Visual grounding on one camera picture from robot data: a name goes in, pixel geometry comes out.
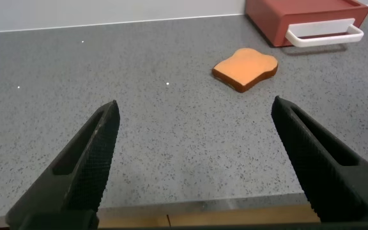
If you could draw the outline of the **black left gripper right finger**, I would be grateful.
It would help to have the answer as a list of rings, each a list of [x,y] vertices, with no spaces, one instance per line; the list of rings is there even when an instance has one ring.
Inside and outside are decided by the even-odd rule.
[[[293,102],[276,96],[271,116],[320,220],[368,221],[368,162]]]

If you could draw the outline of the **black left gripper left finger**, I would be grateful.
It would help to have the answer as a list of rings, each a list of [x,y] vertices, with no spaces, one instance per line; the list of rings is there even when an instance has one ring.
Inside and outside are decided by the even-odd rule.
[[[96,229],[119,121],[116,101],[99,107],[10,208],[10,229]]]

